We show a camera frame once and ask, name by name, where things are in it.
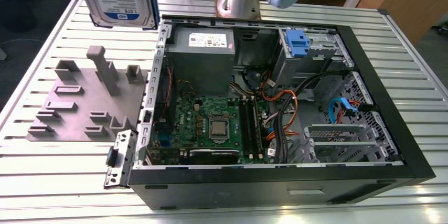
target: connector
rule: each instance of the connector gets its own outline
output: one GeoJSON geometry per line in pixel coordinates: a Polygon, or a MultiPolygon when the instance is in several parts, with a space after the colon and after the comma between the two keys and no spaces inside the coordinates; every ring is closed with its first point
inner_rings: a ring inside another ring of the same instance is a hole
{"type": "Polygon", "coordinates": [[[286,30],[286,42],[293,58],[302,58],[308,55],[309,40],[302,30],[286,30]]]}
{"type": "Polygon", "coordinates": [[[357,106],[357,110],[361,112],[377,111],[376,105],[361,102],[357,106]]]}

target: floor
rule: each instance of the floor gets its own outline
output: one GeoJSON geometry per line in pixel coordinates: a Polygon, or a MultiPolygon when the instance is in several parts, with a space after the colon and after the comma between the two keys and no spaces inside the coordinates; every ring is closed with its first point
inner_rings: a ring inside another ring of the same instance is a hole
{"type": "MultiPolygon", "coordinates": [[[[36,0],[29,3],[37,18],[37,26],[28,32],[12,33],[0,27],[0,44],[16,39],[33,41],[14,41],[0,45],[8,55],[8,60],[0,63],[0,110],[20,82],[30,62],[38,52],[42,42],[64,12],[70,0],[36,0]]],[[[416,48],[448,87],[448,35],[438,35],[437,30],[428,31],[416,48]]]]}

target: blue drive bay latch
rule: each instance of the blue drive bay latch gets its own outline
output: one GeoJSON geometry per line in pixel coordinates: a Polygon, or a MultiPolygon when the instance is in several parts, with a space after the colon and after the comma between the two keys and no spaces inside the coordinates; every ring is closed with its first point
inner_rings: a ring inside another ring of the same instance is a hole
{"type": "Polygon", "coordinates": [[[293,58],[302,58],[309,51],[309,39],[302,30],[286,30],[286,42],[293,58]]]}

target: wire bundle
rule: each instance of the wire bundle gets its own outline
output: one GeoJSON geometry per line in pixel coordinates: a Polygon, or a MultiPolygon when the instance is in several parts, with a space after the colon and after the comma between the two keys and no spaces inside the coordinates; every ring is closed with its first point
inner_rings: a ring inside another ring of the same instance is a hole
{"type": "MultiPolygon", "coordinates": [[[[305,90],[305,88],[321,77],[329,76],[329,75],[346,75],[349,74],[349,72],[350,72],[349,70],[338,70],[338,71],[328,71],[324,73],[314,74],[313,76],[308,77],[296,87],[293,91],[294,95],[300,94],[305,90]]],[[[282,126],[282,115],[292,101],[292,98],[293,96],[288,97],[286,101],[284,102],[281,106],[281,109],[278,110],[278,114],[273,121],[273,134],[274,134],[274,140],[276,140],[276,146],[277,146],[276,148],[280,149],[280,151],[276,151],[276,154],[274,154],[276,163],[288,163],[288,145],[286,145],[286,136],[284,132],[284,126],[282,126]]]]}

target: green circuit board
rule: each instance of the green circuit board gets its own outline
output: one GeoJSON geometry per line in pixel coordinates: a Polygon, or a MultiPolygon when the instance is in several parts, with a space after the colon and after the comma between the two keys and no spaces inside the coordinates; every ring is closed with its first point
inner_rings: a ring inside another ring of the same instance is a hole
{"type": "MultiPolygon", "coordinates": [[[[164,165],[176,165],[178,150],[197,148],[240,151],[240,164],[262,164],[264,155],[244,155],[240,125],[240,99],[181,97],[176,101],[174,130],[170,135],[160,134],[160,157],[164,165]],[[213,121],[225,122],[225,137],[213,139],[213,121]]],[[[258,113],[265,111],[265,102],[257,102],[258,113]]]]}

